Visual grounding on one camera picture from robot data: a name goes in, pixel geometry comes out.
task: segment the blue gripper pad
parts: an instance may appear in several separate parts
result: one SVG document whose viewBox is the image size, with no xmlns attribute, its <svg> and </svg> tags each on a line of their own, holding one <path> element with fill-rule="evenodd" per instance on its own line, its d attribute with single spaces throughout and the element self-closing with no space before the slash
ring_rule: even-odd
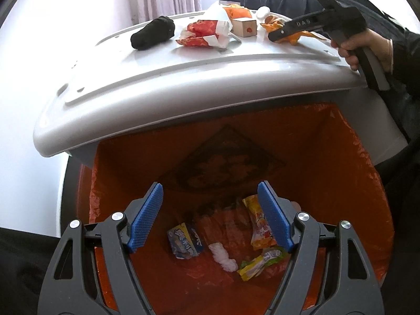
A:
<svg viewBox="0 0 420 315">
<path fill-rule="evenodd" d="M 157 213 L 160 210 L 160 206 L 162 206 L 162 202 L 163 187 L 158 183 L 132 222 L 130 240 L 127 244 L 130 253 L 134 253 L 139 247 L 144 245 L 149 231 L 155 222 Z"/>
<path fill-rule="evenodd" d="M 264 216 L 270 225 L 272 234 L 277 244 L 291 252 L 295 246 L 291 240 L 290 224 L 282 212 L 276 197 L 267 188 L 265 183 L 258 184 L 258 202 L 264 211 Z"/>
</svg>

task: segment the orange trash bag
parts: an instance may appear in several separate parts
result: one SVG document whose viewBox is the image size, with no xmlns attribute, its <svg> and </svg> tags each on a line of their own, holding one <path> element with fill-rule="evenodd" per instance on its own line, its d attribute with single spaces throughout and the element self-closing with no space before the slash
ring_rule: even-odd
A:
<svg viewBox="0 0 420 315">
<path fill-rule="evenodd" d="M 255 195 L 264 180 L 319 222 L 350 221 L 377 279 L 384 276 L 393 244 L 384 188 L 334 104 L 248 112 L 104 140 L 93 167 L 90 222 L 124 210 L 158 181 L 162 207 L 145 245 L 131 255 L 156 314 L 263 315 L 288 258 L 243 281 L 224 271 L 207 246 L 222 243 L 238 265 L 261 255 L 251 245 L 253 223 L 242 199 Z M 182 223 L 194 226 L 205 245 L 188 260 L 175 257 L 167 237 Z M 305 308 L 316 301 L 324 255 L 320 249 Z M 116 309 L 100 249 L 97 268 L 106 303 Z"/>
</svg>

